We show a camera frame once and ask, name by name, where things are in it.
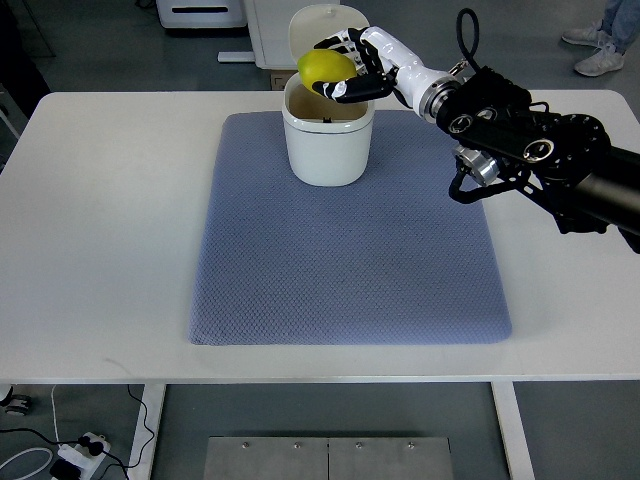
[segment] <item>yellow lemon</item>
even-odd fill
[[[356,76],[353,62],[333,50],[308,51],[298,60],[298,71],[302,84],[312,92],[314,82],[340,82]]]

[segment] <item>white robotic hand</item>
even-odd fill
[[[425,67],[415,53],[379,27],[349,28],[315,48],[335,50],[356,65],[357,77],[341,82],[318,79],[313,83],[315,92],[339,103],[372,100],[394,92],[406,107],[434,122],[439,106],[460,85],[456,72]]]

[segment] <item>gray floor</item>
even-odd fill
[[[18,14],[27,50],[54,91],[269,89],[268,72],[216,61],[219,51],[251,49],[245,31],[169,35],[153,10],[136,8],[133,0],[29,0],[56,54],[47,57],[22,0],[9,3]],[[460,58],[455,17],[460,8],[472,7],[481,24],[480,64],[530,89],[615,90],[640,115],[638,45],[627,53],[622,71],[590,79],[575,74],[572,66],[592,49],[559,40],[564,29],[597,19],[601,0],[343,3],[359,8],[372,24],[395,34],[425,64],[439,69]],[[0,103],[10,109],[12,122],[24,128],[26,119],[11,99],[2,95]],[[0,125],[0,155],[8,157],[14,145]],[[34,411],[37,418],[2,416],[0,427],[40,425],[51,434],[48,388],[27,388],[41,399]],[[67,425],[74,426],[69,434],[104,428],[115,438],[114,446],[127,450],[137,407],[129,409],[133,401],[128,403],[126,391],[123,400],[109,400],[111,408],[102,411],[107,387],[74,387],[66,399],[59,388],[59,408],[69,408],[60,418],[75,422]],[[112,398],[117,390],[108,391]],[[201,478],[209,435],[292,433],[444,435],[452,439],[456,479],[506,478],[487,392],[486,385],[170,387],[153,478]],[[537,479],[640,478],[637,382],[523,384],[517,394]],[[4,436],[0,463],[26,445],[35,446],[22,436]],[[43,473],[34,478],[50,477]],[[106,478],[122,475],[112,469]]]

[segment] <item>open lid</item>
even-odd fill
[[[313,50],[320,40],[347,28],[365,28],[369,21],[360,11],[346,5],[310,5],[299,10],[289,24],[289,48],[298,59]]]

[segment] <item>blue cushion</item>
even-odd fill
[[[280,112],[229,117],[190,341],[409,345],[508,337],[482,205],[447,195],[454,146],[412,112],[378,111],[363,176],[313,187],[289,167]]]

